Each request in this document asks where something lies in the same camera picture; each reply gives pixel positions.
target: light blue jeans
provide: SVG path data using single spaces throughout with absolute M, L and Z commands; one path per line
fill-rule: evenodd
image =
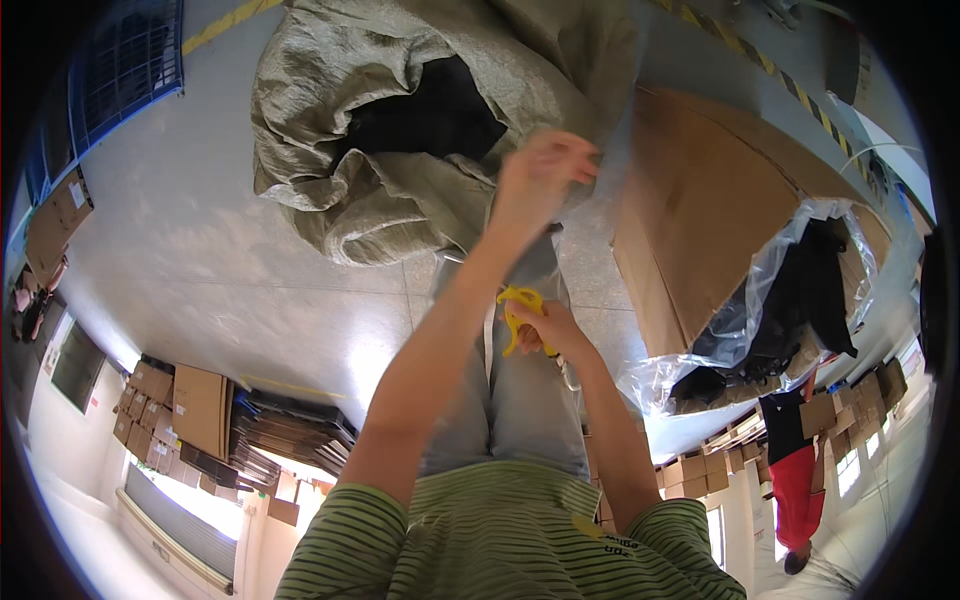
M 459 268 L 453 254 L 438 252 L 431 305 Z M 505 283 L 535 289 L 544 300 L 570 305 L 549 236 L 544 235 L 520 258 Z M 503 305 L 498 304 L 490 381 L 481 335 L 473 344 L 460 389 L 437 419 L 433 439 L 423 452 L 420 476 L 512 459 L 557 468 L 589 481 L 580 393 L 566 387 L 554 361 L 542 350 L 523 354 L 518 348 L 503 356 L 511 334 L 499 320 L 502 314 Z

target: yellow tool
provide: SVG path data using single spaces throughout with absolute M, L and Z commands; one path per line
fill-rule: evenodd
M 500 295 L 496 297 L 496 303 L 500 304 L 504 300 L 516 300 L 530 310 L 536 312 L 538 315 L 543 314 L 543 298 L 537 293 L 536 290 L 531 290 L 530 288 L 526 287 L 515 288 L 512 285 L 508 285 L 507 289 L 505 289 L 503 292 L 500 292 Z M 503 350 L 503 355 L 510 356 L 511 352 L 513 352 L 514 348 L 516 348 L 517 331 L 520 329 L 520 326 L 526 322 L 522 321 L 520 317 L 511 312 L 506 306 L 503 308 L 503 315 L 507 322 L 507 326 L 510 328 L 511 335 L 510 345 L 507 346 L 507 349 Z M 546 352 L 547 356 L 553 358 L 558 354 L 556 350 L 546 343 L 546 340 L 543 340 L 542 338 L 540 338 L 540 340 L 543 341 L 543 351 Z

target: forearm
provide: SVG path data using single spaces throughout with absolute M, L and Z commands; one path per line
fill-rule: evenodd
M 437 416 L 460 384 L 474 339 L 522 247 L 491 231 L 383 373 L 340 480 L 409 503 Z
M 818 493 L 824 490 L 824 449 L 817 448 L 818 456 L 813 464 L 813 480 L 810 482 L 810 493 Z
M 646 436 L 637 430 L 610 372 L 594 351 L 577 365 L 593 434 L 593 451 L 617 531 L 660 502 Z

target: label on box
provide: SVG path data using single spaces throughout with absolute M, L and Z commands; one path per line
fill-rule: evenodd
M 86 202 L 86 198 L 84 198 L 84 191 L 80 188 L 79 183 L 71 182 L 69 187 L 70 195 L 73 196 L 73 205 L 77 208 L 80 208 Z

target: yellow black hazard tape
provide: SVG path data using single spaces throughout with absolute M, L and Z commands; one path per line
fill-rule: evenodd
M 763 69 L 767 75 L 780 82 L 780 84 L 783 85 L 783 87 L 785 87 L 794 98 L 800 101 L 800 104 L 804 105 L 806 111 L 813 115 L 813 118 L 815 118 L 825 130 L 827 130 L 827 133 L 833 137 L 833 140 L 840 146 L 844 154 L 846 154 L 848 158 L 852 158 L 852 165 L 856 167 L 856 170 L 859 171 L 860 175 L 863 177 L 864 181 L 867 182 L 870 188 L 876 192 L 876 182 L 874 181 L 870 170 L 867 169 L 867 165 L 864 164 L 864 161 L 860 159 L 860 156 L 854 157 L 856 151 L 850 145 L 850 142 L 847 141 L 847 138 L 844 136 L 844 134 L 840 133 L 836 125 L 834 125 L 827 115 L 820 110 L 820 107 L 817 106 L 817 103 L 810 98 L 800 84 L 798 84 L 792 77 L 787 75 L 762 52 L 757 50 L 752 43 L 743 37 L 738 36 L 729 28 L 716 22 L 709 16 L 687 4 L 684 4 L 683 2 L 674 2 L 674 0 L 650 0 L 650 2 L 657 7 L 660 7 L 661 9 L 678 16 L 687 23 L 696 25 L 711 36 L 722 40 L 729 48 L 734 50 L 734 52 L 742 57 L 745 57 L 756 66 Z

